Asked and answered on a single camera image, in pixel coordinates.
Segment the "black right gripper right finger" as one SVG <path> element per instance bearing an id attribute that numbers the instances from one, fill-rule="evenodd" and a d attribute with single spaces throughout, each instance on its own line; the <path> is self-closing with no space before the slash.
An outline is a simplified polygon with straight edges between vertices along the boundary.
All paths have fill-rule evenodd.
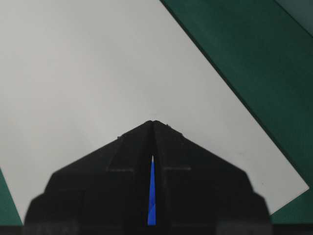
<path id="1" fill-rule="evenodd" d="M 156 225 L 167 235 L 269 235 L 265 201 L 247 174 L 154 121 Z"/>

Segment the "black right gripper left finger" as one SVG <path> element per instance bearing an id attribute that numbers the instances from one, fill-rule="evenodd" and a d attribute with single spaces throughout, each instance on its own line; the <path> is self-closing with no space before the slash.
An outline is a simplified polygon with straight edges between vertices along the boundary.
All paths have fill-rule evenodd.
<path id="1" fill-rule="evenodd" d="M 153 122 L 57 170 L 34 198 L 25 235 L 139 235 L 147 227 Z"/>

